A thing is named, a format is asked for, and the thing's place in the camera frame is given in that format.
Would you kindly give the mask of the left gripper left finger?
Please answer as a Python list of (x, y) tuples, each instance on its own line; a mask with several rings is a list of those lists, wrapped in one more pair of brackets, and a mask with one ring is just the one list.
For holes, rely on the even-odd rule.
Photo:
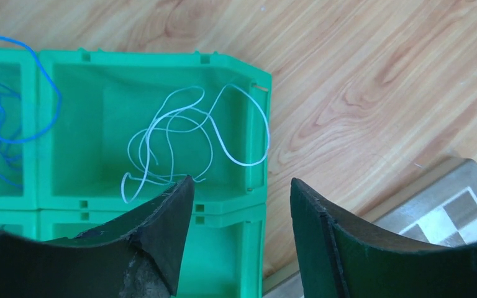
[(186, 177), (73, 238), (40, 242), (0, 229), (0, 297), (172, 297), (194, 202)]

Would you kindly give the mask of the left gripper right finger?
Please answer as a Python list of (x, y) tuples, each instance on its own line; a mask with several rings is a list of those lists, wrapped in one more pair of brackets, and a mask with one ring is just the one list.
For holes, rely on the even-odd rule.
[(291, 181), (305, 297), (477, 297), (477, 242), (449, 248), (380, 228)]

